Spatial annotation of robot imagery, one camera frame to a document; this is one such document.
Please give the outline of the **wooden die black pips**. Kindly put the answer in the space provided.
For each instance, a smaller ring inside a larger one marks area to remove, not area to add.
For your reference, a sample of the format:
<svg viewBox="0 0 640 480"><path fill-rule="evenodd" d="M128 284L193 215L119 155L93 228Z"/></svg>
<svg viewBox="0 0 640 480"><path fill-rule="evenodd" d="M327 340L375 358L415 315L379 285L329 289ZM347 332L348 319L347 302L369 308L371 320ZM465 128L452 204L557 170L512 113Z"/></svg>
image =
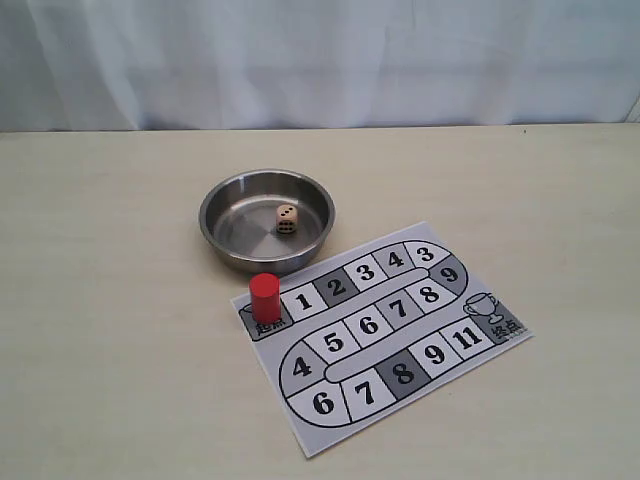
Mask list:
<svg viewBox="0 0 640 480"><path fill-rule="evenodd" d="M276 209L276 231L290 234L296 231L298 225L298 211L294 205L281 204Z"/></svg>

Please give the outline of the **white curtain backdrop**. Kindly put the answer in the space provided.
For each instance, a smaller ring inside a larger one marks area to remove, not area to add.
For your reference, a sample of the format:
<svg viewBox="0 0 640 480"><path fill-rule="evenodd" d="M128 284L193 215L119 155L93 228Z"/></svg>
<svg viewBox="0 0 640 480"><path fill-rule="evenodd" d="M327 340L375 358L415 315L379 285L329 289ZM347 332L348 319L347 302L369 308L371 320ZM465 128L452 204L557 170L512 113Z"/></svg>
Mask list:
<svg viewBox="0 0 640 480"><path fill-rule="evenodd" d="M5 1L3 131L635 122L635 1Z"/></svg>

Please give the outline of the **paper game board numbered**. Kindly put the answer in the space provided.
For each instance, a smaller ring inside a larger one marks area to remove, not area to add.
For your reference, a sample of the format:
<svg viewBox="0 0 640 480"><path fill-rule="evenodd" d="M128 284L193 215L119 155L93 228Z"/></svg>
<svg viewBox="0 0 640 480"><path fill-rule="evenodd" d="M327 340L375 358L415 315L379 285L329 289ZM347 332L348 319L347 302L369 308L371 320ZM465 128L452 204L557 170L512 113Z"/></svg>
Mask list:
<svg viewBox="0 0 640 480"><path fill-rule="evenodd" d="M235 298L312 457L531 337L426 223L284 277L281 319Z"/></svg>

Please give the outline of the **red cylinder game piece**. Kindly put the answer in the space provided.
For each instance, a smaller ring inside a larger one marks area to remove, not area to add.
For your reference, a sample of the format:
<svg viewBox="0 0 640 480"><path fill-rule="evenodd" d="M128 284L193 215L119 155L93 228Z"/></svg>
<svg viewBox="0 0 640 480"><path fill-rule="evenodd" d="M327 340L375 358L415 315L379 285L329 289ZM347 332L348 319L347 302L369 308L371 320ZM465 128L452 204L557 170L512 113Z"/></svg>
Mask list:
<svg viewBox="0 0 640 480"><path fill-rule="evenodd" d="M280 280L271 273L260 273L249 281L251 308L259 324L272 324L281 316Z"/></svg>

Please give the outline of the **stainless steel round dish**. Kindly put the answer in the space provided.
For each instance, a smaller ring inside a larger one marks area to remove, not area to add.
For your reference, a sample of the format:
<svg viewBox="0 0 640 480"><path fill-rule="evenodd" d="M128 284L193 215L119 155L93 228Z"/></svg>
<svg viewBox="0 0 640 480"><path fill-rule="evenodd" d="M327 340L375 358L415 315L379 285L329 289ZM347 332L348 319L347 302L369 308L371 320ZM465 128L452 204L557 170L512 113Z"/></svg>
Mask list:
<svg viewBox="0 0 640 480"><path fill-rule="evenodd" d="M298 211L295 232L276 231L276 209ZM203 199L198 220L223 263L249 274L286 275L308 265L333 227L336 208L316 180L285 169L257 169L229 177Z"/></svg>

